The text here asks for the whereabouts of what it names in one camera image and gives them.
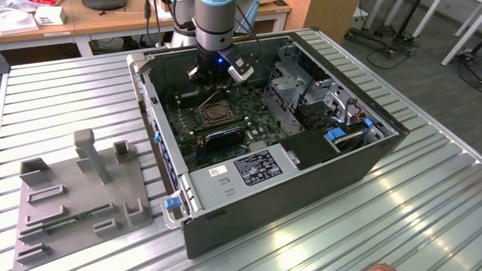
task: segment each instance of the concrete floor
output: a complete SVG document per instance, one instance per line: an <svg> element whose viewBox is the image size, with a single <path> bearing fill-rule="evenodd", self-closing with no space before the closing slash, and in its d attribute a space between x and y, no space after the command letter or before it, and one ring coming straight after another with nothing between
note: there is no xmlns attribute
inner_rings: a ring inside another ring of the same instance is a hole
<svg viewBox="0 0 482 271"><path fill-rule="evenodd" d="M370 11L375 0L362 0L360 2L362 8ZM380 25L380 18L383 18L390 4L390 0L384 1L378 14L379 20L375 21L372 27L376 28ZM395 29L402 25L408 8L410 3L403 3L392 22ZM424 12L419 7L407 28L407 33L414 32ZM420 37L416 39L419 47L414 55L391 70L376 68L367 61L367 54L382 47L379 43L362 37L354 37L350 41L344 41L343 47L474 149L482 152L482 93L474 90L459 78L458 59L454 59L447 67L439 64L458 41L458 37L452 35L459 26L459 24L444 20L442 17L434 16ZM480 40L478 36L474 36L466 47L472 48ZM371 60L376 65L388 67L403 60L404 57L404 54L399 54L395 58L388 59L382 53L375 53ZM482 59L475 64L474 69L482 76ZM462 74L474 85L480 85L464 67L462 67Z"/></svg>

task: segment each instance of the green circuit board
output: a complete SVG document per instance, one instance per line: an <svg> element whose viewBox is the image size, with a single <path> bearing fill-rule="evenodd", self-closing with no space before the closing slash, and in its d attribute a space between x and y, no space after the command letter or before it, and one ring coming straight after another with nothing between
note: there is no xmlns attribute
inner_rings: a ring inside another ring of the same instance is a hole
<svg viewBox="0 0 482 271"><path fill-rule="evenodd" d="M173 103L165 106L167 119L189 171L247 154L255 142L269 146L285 137L263 104L261 92L261 89L235 86L215 94L205 104L188 108ZM243 142L215 152L205 151L205 137L232 128L244 128Z"/></svg>

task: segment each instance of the human hand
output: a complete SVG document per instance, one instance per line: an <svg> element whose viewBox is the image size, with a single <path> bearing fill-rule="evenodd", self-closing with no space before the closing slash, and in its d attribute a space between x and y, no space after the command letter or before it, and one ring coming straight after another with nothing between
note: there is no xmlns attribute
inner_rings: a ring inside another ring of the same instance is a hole
<svg viewBox="0 0 482 271"><path fill-rule="evenodd" d="M388 264L375 264L368 271L396 271L396 269Z"/></svg>

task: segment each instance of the blue latch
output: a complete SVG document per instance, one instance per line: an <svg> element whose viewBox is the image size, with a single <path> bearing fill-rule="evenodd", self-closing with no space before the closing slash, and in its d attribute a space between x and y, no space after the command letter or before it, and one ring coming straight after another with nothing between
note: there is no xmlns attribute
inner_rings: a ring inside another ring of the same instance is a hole
<svg viewBox="0 0 482 271"><path fill-rule="evenodd" d="M371 125L374 125L374 122L370 119L364 119L364 124L367 125L367 127L371 127Z"/></svg>
<svg viewBox="0 0 482 271"><path fill-rule="evenodd" d="M340 127L334 128L331 130L328 130L326 132L326 135L328 136L330 140L335 140L336 138L342 137L346 135L346 133L343 132L343 130L340 129Z"/></svg>
<svg viewBox="0 0 482 271"><path fill-rule="evenodd" d="M155 136L153 136L153 142L155 143L160 143L163 140L161 140L161 138L160 138L160 132L159 131L156 131L156 134L155 134Z"/></svg>
<svg viewBox="0 0 482 271"><path fill-rule="evenodd" d="M175 198L168 198L164 201L165 209L172 210L173 208L179 208L183 203L180 202L180 198L176 196Z"/></svg>

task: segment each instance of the metal work surface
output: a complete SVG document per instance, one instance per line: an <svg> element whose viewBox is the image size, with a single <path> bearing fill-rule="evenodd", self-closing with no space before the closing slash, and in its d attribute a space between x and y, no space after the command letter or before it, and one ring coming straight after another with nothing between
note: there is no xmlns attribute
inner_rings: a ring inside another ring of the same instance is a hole
<svg viewBox="0 0 482 271"><path fill-rule="evenodd" d="M155 220L34 270L362 270L378 262L398 270L482 268L479 155L323 34L298 34L411 130L364 179L188 260L181 232L160 217L165 191L125 54L16 66L0 96L0 270L13 266L20 161L75 157L69 134L83 128L95 130L97 150L121 139L136 144Z"/></svg>

